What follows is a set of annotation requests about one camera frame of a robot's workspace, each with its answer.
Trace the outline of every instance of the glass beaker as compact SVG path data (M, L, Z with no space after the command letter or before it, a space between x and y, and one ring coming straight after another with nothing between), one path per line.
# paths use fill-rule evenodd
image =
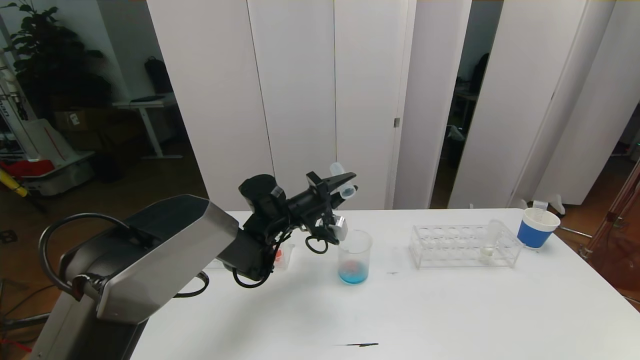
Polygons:
M361 230L347 233L338 245L338 276L347 284L360 284L369 276L371 258L371 235Z

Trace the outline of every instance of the black mark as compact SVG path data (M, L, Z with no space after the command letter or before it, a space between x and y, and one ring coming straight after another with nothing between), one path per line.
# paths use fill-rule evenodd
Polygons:
M379 344L378 343L345 344L346 347L372 347L373 345L379 345Z

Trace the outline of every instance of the desk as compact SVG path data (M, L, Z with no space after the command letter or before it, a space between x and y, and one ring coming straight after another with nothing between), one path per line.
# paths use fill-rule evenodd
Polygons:
M521 209L337 213L374 238L363 284L342 284L336 247L313 254L296 232L288 270L256 289L207 270L209 288L154 314L131 359L640 359L639 313L555 235L514 268L410 261L412 225L498 218L515 232ZM231 214L242 223L249 212Z
M477 102L478 101L478 94L477 93L472 93L469 92L468 90L465 90L464 88L457 88L453 91L453 96L454 97L459 97L461 99L463 99L465 101L465 109L463 111L462 114L462 128L464 129L465 133L467 133L469 131L469 123L471 121L471 119L467 120L467 113L469 111L469 103L470 102Z
M163 154L162 147L160 147L160 142L157 139L156 132L154 131L154 127L151 124L151 120L149 119L149 114L147 113L147 109L167 108L178 103L175 99L174 93L162 95L164 97L158 100L140 102L120 101L114 102L113 106L120 109L136 109L140 112L140 116L142 117L142 121L145 124L145 129L147 130L147 134L149 136L149 141L151 141L151 145L153 145L154 151L156 152L155 156L145 156L146 159L182 159L181 155Z

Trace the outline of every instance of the blue cup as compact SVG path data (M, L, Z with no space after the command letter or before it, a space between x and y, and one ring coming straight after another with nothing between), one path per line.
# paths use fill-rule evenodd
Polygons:
M545 244L551 233L560 225L560 218L555 214L538 208L524 211L518 239L531 249L538 249Z

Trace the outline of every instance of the red object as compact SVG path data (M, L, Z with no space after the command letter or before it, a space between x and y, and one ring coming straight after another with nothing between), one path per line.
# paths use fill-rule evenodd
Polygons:
M32 349L30 347L24 346L23 344L21 344L21 343L19 343L17 341L2 339L2 340L0 340L0 343L15 345L15 346L19 347L20 349L22 349L22 350L24 350L26 352L31 352L32 351Z
M3 163L2 168L5 169L9 173L9 175L13 177L40 176L55 169L53 163L51 163L51 160L22 160L11 165Z

